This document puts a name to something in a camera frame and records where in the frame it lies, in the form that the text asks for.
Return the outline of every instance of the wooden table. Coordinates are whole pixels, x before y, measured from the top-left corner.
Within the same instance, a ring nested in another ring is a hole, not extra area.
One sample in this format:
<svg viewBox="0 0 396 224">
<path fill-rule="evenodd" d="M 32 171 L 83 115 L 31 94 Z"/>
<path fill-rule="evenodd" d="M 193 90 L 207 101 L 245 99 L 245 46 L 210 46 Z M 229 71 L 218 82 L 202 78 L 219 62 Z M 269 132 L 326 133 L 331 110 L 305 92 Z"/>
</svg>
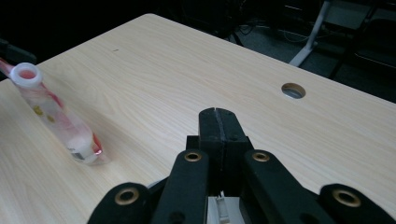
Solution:
<svg viewBox="0 0 396 224">
<path fill-rule="evenodd" d="M 152 14 L 38 67 L 111 162 L 74 162 L 3 81 L 2 223 L 86 223 L 118 184 L 167 177 L 209 107 L 233 111 L 253 146 L 275 154 L 305 188 L 348 185 L 396 217 L 395 104 Z M 285 83 L 305 97 L 286 96 Z"/>
</svg>

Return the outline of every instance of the bottle cap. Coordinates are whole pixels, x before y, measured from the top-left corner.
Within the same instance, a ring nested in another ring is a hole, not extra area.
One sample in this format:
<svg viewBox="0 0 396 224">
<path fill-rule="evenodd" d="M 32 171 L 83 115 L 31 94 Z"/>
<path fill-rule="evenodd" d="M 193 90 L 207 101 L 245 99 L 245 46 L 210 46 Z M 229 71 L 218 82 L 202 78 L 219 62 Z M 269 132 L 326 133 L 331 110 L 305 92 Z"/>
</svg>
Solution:
<svg viewBox="0 0 396 224">
<path fill-rule="evenodd" d="M 43 81 L 40 71 L 31 63 L 17 64 L 12 68 L 9 77 L 16 85 L 23 88 L 35 88 Z"/>
</svg>

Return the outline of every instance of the white bottle cap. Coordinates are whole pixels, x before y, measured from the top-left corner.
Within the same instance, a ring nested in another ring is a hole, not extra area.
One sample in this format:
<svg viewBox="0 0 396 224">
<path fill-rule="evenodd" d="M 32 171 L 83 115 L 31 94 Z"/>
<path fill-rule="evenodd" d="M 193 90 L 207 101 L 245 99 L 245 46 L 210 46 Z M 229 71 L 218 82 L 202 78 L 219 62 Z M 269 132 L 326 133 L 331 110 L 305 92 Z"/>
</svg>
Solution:
<svg viewBox="0 0 396 224">
<path fill-rule="evenodd" d="M 38 68 L 32 63 L 19 63 L 9 73 L 11 80 L 23 88 L 35 88 L 42 81 Z"/>
</svg>

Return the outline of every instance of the plastic bottle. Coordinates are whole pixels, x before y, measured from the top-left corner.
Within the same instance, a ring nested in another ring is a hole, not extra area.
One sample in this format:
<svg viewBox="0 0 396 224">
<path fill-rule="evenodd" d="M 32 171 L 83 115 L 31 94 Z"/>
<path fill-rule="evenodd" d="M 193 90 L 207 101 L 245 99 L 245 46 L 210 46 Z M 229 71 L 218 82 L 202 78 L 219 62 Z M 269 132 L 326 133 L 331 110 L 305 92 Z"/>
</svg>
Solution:
<svg viewBox="0 0 396 224">
<path fill-rule="evenodd" d="M 6 75 L 18 88 L 26 103 L 65 145 L 74 160 L 89 165 L 109 162 L 91 128 L 45 87 L 43 77 L 35 65 L 2 65 L 3 70 L 6 68 L 9 71 L 12 68 Z"/>
</svg>

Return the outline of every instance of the table surface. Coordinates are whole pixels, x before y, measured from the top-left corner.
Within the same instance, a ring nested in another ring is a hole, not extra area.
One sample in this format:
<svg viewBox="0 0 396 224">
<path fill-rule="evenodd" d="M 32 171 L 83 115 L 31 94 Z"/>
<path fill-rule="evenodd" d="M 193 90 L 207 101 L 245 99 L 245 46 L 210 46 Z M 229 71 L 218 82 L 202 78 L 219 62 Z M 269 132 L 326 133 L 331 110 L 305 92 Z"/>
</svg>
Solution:
<svg viewBox="0 0 396 224">
<path fill-rule="evenodd" d="M 393 103 L 153 14 L 38 67 L 111 162 L 73 161 L 1 82 L 2 223 L 86 223 L 118 184 L 167 177 L 209 107 L 233 111 L 253 146 L 275 154 L 305 188 L 348 185 L 396 217 Z M 286 96 L 285 83 L 306 96 Z"/>
</svg>

